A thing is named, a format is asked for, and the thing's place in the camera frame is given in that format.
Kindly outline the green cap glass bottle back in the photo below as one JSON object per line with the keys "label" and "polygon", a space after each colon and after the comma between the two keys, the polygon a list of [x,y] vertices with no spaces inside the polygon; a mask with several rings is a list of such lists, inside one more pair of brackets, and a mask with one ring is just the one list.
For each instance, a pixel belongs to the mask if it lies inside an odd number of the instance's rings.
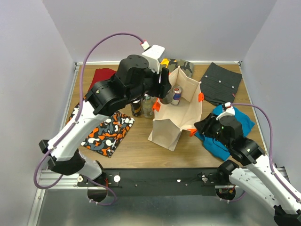
{"label": "green cap glass bottle back", "polygon": [[153,105],[155,103],[155,98],[148,94],[144,95],[142,101],[142,110],[145,118],[152,119],[154,117]]}

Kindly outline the beige canvas tote bag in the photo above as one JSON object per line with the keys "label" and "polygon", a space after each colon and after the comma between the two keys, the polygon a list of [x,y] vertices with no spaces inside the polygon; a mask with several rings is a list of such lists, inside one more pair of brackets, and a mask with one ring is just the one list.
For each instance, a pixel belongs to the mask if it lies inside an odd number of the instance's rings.
{"label": "beige canvas tote bag", "polygon": [[170,151],[174,151],[182,131],[187,130],[193,136],[197,131],[194,124],[202,115],[202,103],[205,99],[200,82],[186,76],[178,67],[169,74],[169,82],[182,89],[179,103],[164,104],[157,99],[153,105],[154,119],[148,140]]}

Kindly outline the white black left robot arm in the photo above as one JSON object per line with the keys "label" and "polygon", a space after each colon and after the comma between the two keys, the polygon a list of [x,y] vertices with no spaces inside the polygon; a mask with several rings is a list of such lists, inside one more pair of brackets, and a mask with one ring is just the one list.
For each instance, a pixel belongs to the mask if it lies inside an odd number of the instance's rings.
{"label": "white black left robot arm", "polygon": [[127,104],[145,94],[164,98],[171,89],[168,77],[167,68],[157,72],[143,56],[129,55],[121,60],[110,79],[93,85],[82,100],[78,114],[51,140],[40,141],[41,149],[50,157],[49,169],[66,176],[79,173],[92,185],[101,185],[104,174],[100,164],[87,159],[78,147],[94,128]]}

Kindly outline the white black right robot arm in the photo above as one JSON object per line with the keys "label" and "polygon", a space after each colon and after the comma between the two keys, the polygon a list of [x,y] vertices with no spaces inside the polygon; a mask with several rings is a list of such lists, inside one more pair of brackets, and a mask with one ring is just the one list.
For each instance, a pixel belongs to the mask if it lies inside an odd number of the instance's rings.
{"label": "white black right robot arm", "polygon": [[274,215],[277,225],[301,224],[301,202],[297,200],[300,192],[272,167],[261,147],[243,135],[242,125],[234,115],[211,113],[194,126],[199,133],[221,142],[234,158],[218,167],[219,183],[237,185],[261,202]]}

